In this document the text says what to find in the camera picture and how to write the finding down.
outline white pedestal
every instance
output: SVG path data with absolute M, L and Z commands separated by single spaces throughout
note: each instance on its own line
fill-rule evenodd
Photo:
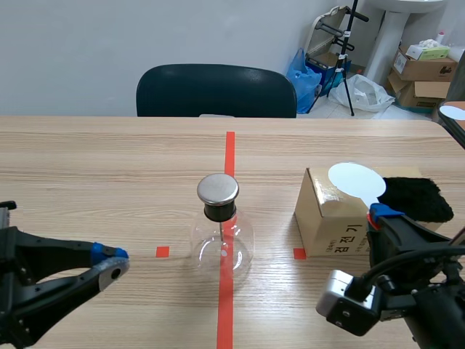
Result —
M 375 47 L 363 74 L 371 81 L 380 85 L 386 81 L 409 15 L 410 13 L 386 11 Z

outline white round object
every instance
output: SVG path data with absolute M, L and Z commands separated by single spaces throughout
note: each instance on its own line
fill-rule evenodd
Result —
M 352 162 L 341 162 L 328 171 L 329 180 L 343 193 L 361 198 L 367 207 L 378 202 L 386 191 L 386 182 L 368 167 Z
M 439 108 L 439 111 L 442 115 L 447 116 L 448 118 L 454 120 L 465 120 L 465 111 L 460 108 L 453 107 L 452 105 L 443 105 Z

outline cardboard box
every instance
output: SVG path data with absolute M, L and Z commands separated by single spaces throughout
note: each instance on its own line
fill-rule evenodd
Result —
M 404 81 L 451 82 L 457 62 L 450 58 L 439 60 L 414 60 L 398 49 L 394 60 L 394 71 Z
M 446 58 L 450 48 L 447 46 L 438 47 L 421 47 L 419 45 L 411 45 L 405 55 L 412 57 L 414 60 L 438 60 Z
M 306 169 L 296 205 L 296 218 L 307 256 L 367 255 L 368 208 L 361 199 L 339 191 L 329 169 Z M 416 167 L 375 169 L 383 177 L 422 177 Z M 436 230 L 440 223 L 427 223 Z
M 396 104 L 416 113 L 432 113 L 447 97 L 450 82 L 403 81 L 395 72 L 387 77 Z

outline black clamp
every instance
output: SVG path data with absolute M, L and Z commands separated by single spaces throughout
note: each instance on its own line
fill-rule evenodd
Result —
M 3 210 L 13 201 L 0 203 Z M 64 270 L 89 268 L 78 276 L 38 282 Z M 35 344 L 62 318 L 102 292 L 129 269 L 123 249 L 65 241 L 0 226 L 0 345 Z

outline chair backrest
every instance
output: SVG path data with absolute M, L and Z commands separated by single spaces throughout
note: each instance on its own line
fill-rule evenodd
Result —
M 152 68 L 140 79 L 136 99 L 138 116 L 296 117 L 296 93 L 285 76 L 234 65 Z

